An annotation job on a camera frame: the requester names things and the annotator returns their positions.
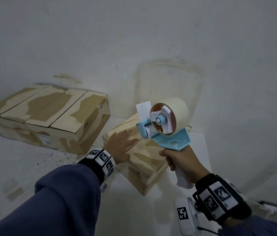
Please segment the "person's right hand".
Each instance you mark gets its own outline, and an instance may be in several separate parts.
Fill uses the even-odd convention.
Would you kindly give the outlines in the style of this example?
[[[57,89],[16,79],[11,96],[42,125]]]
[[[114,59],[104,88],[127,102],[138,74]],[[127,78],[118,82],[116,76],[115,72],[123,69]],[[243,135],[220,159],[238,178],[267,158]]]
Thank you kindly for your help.
[[[210,172],[200,163],[191,146],[186,146],[177,152],[174,160],[176,168],[180,168],[189,183],[196,184]]]

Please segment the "person's left hand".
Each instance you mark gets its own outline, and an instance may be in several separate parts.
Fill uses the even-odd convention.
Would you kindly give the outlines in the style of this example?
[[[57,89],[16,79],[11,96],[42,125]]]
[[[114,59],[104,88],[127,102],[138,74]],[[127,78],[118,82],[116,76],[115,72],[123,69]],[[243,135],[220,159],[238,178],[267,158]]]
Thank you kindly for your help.
[[[103,149],[112,156],[116,164],[127,162],[130,159],[130,155],[126,152],[130,146],[138,142],[137,138],[129,139],[131,133],[132,130],[114,132],[103,146]]]

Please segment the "blue and white tape dispenser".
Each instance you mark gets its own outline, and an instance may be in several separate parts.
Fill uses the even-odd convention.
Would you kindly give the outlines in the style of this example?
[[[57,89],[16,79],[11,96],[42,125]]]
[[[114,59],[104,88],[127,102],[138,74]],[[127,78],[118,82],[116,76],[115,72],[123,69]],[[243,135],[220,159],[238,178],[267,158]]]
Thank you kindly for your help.
[[[187,127],[175,135],[164,136],[156,131],[149,118],[151,102],[147,101],[136,105],[140,121],[136,124],[138,132],[143,139],[152,139],[160,147],[180,151],[191,143]]]

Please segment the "small cardboard box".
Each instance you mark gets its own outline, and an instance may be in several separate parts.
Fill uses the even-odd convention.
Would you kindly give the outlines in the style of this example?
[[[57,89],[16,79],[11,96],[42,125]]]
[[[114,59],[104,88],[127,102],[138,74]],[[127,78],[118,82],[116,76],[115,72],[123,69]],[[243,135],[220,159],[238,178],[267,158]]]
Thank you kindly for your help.
[[[136,127],[139,121],[139,115],[136,113],[104,134],[102,139],[106,143],[113,133],[131,130],[129,139],[137,139],[137,142],[127,148],[126,153],[130,155],[130,160],[118,164],[117,169],[141,195],[146,196],[165,173],[168,164],[165,158],[159,155],[163,148],[152,139],[143,139],[140,136]]]

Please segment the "person's right forearm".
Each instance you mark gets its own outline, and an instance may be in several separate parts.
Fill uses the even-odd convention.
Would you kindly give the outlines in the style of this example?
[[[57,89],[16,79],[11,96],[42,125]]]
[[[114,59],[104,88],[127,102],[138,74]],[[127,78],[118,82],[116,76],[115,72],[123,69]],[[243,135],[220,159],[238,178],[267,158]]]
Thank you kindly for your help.
[[[277,236],[277,222],[257,215],[243,221],[234,221],[236,225],[224,224],[218,230],[218,236]]]

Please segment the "person's left forearm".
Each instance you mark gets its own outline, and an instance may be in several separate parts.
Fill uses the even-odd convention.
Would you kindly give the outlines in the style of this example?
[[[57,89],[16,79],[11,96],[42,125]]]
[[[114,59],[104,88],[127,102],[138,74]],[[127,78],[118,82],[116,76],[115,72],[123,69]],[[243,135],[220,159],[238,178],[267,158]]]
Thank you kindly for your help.
[[[0,236],[94,236],[104,176],[95,163],[49,172],[35,194],[0,221]]]

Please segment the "black left wristband with markers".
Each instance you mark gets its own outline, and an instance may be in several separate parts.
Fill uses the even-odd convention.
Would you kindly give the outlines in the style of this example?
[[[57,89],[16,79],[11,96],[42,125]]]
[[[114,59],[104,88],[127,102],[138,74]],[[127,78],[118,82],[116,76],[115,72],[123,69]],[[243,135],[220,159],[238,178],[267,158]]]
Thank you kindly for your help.
[[[111,154],[103,148],[96,148],[78,162],[90,168],[97,176],[100,185],[105,184],[106,180],[113,174],[116,163]]]

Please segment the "black wristband with markers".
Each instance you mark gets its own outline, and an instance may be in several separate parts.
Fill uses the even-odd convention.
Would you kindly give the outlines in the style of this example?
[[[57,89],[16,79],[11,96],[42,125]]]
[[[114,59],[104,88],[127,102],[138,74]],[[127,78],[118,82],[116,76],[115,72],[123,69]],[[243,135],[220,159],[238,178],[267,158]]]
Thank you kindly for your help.
[[[245,220],[252,215],[246,197],[227,179],[210,173],[195,187],[195,208],[209,221],[223,225],[229,218]]]
[[[106,180],[113,174],[116,163],[111,154],[103,148],[96,148],[78,162],[90,168],[97,176],[100,185],[105,184]]]

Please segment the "beige packing tape roll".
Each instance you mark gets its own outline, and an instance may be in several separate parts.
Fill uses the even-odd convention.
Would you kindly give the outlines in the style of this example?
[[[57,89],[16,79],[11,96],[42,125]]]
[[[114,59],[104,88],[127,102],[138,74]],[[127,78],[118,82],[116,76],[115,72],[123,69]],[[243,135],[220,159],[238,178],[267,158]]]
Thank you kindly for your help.
[[[158,133],[171,136],[187,127],[190,113],[182,99],[171,97],[152,104],[149,118]]]

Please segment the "black right wristband with markers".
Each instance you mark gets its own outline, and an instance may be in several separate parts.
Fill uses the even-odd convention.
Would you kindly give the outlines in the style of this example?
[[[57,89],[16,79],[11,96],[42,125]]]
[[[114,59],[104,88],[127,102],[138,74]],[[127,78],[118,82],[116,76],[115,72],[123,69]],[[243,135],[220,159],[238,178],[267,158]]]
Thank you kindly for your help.
[[[195,208],[209,221],[223,225],[229,218],[245,220],[252,215],[246,197],[227,179],[210,173],[195,187]]]

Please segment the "large cardboard box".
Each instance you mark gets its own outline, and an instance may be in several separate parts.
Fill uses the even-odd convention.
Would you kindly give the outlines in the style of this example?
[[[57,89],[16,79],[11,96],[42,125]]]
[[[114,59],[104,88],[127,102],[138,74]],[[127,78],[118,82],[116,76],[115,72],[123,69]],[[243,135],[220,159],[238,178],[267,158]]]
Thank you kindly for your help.
[[[34,84],[0,100],[0,135],[85,155],[109,117],[106,94]]]

